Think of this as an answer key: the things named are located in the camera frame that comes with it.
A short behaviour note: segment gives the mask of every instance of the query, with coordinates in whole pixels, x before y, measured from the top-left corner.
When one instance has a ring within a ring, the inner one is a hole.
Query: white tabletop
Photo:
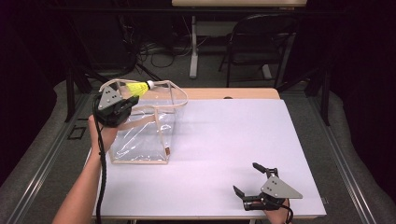
[[[172,0],[174,7],[305,7],[306,0]]]
[[[326,215],[282,100],[190,100],[179,113],[168,164],[112,164],[107,158],[103,218],[252,219],[234,194],[257,195],[266,181],[252,167],[277,168],[303,194],[296,217]]]

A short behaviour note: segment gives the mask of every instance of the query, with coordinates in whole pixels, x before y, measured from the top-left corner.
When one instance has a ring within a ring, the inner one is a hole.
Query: black office chair
[[[219,71],[221,71],[223,64],[228,64],[227,87],[230,86],[231,64],[259,65],[259,69],[265,64],[278,64],[275,88],[283,63],[287,40],[295,33],[297,25],[297,19],[287,15],[259,14],[245,17],[239,21],[233,28],[233,32],[229,34],[227,51],[219,67]]]

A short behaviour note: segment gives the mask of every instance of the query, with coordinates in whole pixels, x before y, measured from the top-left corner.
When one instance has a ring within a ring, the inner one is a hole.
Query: yellow shuttlecock
[[[134,82],[134,83],[126,83],[126,87],[132,96],[142,96],[149,89],[154,87],[154,83],[152,81],[147,82]]]

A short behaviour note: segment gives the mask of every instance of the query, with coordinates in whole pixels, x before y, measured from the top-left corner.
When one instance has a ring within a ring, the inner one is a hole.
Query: clear plastic bag
[[[129,118],[119,126],[108,152],[113,163],[168,163],[177,115],[188,102],[188,96],[171,81],[153,83],[154,87],[139,97]],[[130,97],[123,87],[120,94]]]

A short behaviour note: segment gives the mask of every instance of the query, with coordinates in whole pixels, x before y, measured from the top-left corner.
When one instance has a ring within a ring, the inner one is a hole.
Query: human arm
[[[93,116],[88,118],[92,150],[77,181],[70,189],[52,223],[90,223],[101,174],[98,133]],[[107,152],[114,142],[117,128],[103,128],[101,135]]]
[[[289,207],[290,206],[289,199],[285,200],[285,202],[283,202],[283,205]],[[286,219],[287,219],[288,213],[289,213],[289,211],[283,207],[280,207],[279,209],[273,210],[273,211],[267,211],[267,210],[262,210],[262,211],[267,216],[267,218],[271,222],[271,224],[286,223]]]

